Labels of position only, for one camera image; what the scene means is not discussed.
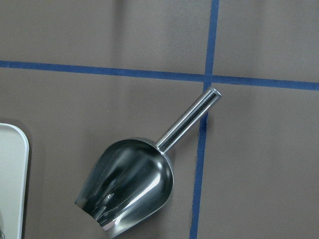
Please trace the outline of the steel ice scoop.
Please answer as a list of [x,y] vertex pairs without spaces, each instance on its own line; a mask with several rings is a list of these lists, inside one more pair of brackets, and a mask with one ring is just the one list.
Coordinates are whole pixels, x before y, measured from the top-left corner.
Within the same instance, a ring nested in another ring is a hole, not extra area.
[[157,140],[111,144],[92,168],[75,204],[113,239],[161,209],[174,186],[168,151],[217,103],[209,87]]

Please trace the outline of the beige plastic tray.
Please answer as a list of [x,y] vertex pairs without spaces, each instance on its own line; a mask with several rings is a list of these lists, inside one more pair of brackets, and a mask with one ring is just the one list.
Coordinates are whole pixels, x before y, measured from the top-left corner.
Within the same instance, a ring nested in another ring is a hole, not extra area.
[[0,124],[0,237],[22,238],[29,143],[15,125]]

